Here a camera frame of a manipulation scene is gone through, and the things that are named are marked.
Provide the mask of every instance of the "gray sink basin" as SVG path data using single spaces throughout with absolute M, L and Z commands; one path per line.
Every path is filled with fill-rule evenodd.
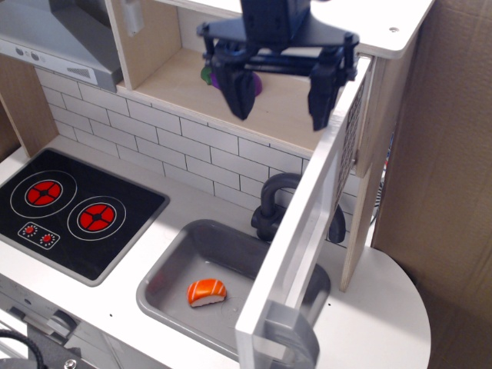
M 216 221 L 186 225 L 138 286 L 137 301 L 148 316 L 222 354 L 238 359 L 234 326 L 269 244 Z M 186 298 L 194 281 L 224 282 L 224 301 L 190 307 Z M 330 278 L 316 265 L 301 306 L 312 325 L 330 293 Z

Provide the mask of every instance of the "oven door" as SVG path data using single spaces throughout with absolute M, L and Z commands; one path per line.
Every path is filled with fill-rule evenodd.
M 370 65 L 360 58 L 356 80 L 341 93 L 241 312 L 241 368 L 316 364 L 317 338 L 299 307 L 357 150 Z

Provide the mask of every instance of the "stovetop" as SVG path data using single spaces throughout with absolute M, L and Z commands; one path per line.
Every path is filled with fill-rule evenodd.
M 166 195 L 47 149 L 0 187 L 0 238 L 95 286 L 168 203 Z

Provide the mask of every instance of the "cardboard box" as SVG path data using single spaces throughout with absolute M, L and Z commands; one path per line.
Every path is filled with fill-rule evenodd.
M 491 0 L 436 0 L 421 29 L 373 247 L 421 293 L 429 368 L 492 367 Z

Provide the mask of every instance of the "red burner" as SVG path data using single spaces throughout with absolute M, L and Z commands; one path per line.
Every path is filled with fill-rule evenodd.
M 62 193 L 62 187 L 55 181 L 41 181 L 28 189 L 26 198 L 32 206 L 46 206 L 56 201 Z
M 93 204 L 82 211 L 78 225 L 85 231 L 98 232 L 106 229 L 115 221 L 116 211 L 109 204 Z

